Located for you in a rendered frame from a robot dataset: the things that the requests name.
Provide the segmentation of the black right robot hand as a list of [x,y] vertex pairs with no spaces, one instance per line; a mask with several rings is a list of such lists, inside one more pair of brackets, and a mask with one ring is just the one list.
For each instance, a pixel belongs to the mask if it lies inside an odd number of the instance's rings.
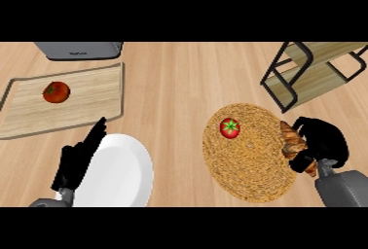
[[312,161],[330,160],[331,168],[342,168],[349,158],[349,149],[340,129],[325,121],[299,117],[291,127],[306,138],[308,148],[290,161],[290,168],[302,173]]

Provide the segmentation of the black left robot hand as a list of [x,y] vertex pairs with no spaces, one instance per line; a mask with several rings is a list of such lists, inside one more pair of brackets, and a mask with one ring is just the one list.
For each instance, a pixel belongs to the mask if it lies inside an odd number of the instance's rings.
[[81,183],[93,154],[107,136],[107,118],[102,117],[95,124],[86,138],[76,146],[67,145],[62,148],[59,168],[52,183],[52,190],[76,190]]

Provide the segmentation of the brown croissant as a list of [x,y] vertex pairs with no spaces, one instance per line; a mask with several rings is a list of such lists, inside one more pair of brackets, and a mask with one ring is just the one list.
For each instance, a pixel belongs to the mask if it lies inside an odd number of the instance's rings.
[[[285,121],[281,121],[282,137],[285,139],[285,146],[282,149],[287,160],[293,160],[300,151],[308,149],[306,141],[302,139],[297,131],[291,128]],[[316,176],[316,160],[309,160],[309,165],[303,170],[310,177]]]

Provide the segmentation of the round woven placemat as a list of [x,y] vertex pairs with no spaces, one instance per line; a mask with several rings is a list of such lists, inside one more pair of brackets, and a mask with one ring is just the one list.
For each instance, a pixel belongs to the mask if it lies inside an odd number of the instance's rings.
[[[220,133],[220,122],[234,118],[237,138]],[[204,127],[203,156],[210,174],[232,196],[248,202],[276,200],[290,190],[296,172],[282,149],[281,120],[260,106],[237,103],[225,106]]]

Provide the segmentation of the white plate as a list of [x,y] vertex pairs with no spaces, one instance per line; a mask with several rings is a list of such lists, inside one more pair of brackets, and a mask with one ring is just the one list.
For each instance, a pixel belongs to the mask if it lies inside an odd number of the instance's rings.
[[152,180],[152,160],[145,146],[126,134],[108,134],[76,190],[74,207],[143,207]]

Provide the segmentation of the pale wooden cutting board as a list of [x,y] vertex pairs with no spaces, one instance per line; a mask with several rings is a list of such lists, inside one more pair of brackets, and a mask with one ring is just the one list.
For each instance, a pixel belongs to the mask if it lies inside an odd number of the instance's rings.
[[114,121],[124,113],[124,68],[117,64],[13,78],[0,96],[0,140]]

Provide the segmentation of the red tomato with green star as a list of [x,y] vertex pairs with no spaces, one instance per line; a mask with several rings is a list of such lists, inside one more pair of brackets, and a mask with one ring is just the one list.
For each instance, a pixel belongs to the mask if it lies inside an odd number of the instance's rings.
[[240,124],[234,118],[225,118],[220,122],[220,133],[228,139],[237,138],[240,134]]

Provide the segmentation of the dark red tomato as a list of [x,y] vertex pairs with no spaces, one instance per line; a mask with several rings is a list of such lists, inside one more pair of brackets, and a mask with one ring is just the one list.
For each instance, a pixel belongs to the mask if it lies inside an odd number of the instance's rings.
[[64,82],[52,82],[43,90],[43,99],[49,103],[62,103],[71,95],[71,88]]

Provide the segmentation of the grey appliance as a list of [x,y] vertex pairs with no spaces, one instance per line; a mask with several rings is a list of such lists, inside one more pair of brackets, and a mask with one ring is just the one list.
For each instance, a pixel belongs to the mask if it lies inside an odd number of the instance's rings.
[[123,42],[36,42],[50,60],[112,59],[121,55]]

